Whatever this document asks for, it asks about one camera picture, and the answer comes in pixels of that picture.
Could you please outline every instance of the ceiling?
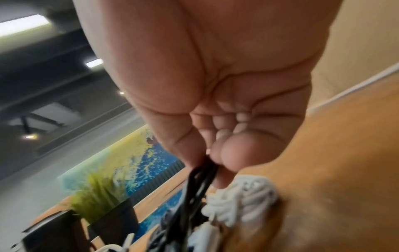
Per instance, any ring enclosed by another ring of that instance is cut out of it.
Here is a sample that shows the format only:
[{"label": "ceiling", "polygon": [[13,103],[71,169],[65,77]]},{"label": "ceiling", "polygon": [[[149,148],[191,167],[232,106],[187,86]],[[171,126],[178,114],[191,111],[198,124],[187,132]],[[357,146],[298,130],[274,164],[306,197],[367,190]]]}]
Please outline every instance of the ceiling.
[{"label": "ceiling", "polygon": [[0,179],[132,109],[85,65],[97,57],[72,0],[0,0],[0,23],[36,14],[49,25],[0,37]]}]

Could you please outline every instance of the beige wall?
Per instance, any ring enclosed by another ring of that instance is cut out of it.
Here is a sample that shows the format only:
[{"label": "beige wall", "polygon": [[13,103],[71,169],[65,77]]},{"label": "beige wall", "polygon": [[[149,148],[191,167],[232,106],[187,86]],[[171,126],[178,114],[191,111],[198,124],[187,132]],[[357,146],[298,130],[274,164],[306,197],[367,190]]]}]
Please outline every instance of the beige wall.
[{"label": "beige wall", "polygon": [[399,1],[344,0],[313,71],[310,106],[399,62]]}]

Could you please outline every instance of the potted plant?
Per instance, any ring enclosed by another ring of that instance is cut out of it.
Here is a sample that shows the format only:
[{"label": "potted plant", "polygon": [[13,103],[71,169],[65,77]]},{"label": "potted plant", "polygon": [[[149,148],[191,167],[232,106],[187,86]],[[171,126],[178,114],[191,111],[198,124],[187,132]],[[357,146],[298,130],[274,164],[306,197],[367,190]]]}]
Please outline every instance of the potted plant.
[{"label": "potted plant", "polygon": [[122,246],[126,236],[139,227],[124,180],[101,171],[88,174],[87,181],[71,196],[70,206],[105,244]]}]

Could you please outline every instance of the white wall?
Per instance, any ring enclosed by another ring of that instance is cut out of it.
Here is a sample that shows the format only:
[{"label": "white wall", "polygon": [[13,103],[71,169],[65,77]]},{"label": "white wall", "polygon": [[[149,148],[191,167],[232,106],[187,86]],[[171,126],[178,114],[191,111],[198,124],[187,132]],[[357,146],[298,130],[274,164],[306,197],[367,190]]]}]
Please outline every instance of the white wall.
[{"label": "white wall", "polygon": [[57,177],[144,125],[130,110],[43,159],[0,181],[0,251],[19,242],[21,231],[66,197]]}]

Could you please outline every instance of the ceiling light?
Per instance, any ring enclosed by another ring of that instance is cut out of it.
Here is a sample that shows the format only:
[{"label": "ceiling light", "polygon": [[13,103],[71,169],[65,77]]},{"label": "ceiling light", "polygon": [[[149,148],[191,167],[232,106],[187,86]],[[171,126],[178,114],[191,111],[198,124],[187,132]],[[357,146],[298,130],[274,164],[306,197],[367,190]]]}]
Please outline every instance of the ceiling light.
[{"label": "ceiling light", "polygon": [[91,61],[91,62],[87,62],[87,63],[85,63],[85,64],[86,64],[86,66],[87,66],[88,68],[93,68],[93,67],[95,67],[95,66],[101,65],[102,63],[103,63],[103,60],[102,60],[102,59],[95,59],[95,60],[93,60],[93,61]]},{"label": "ceiling light", "polygon": [[41,15],[33,15],[2,22],[0,23],[0,37],[26,31],[47,24],[50,24],[50,22]]},{"label": "ceiling light", "polygon": [[37,134],[25,135],[24,138],[27,140],[35,140],[37,139]]}]

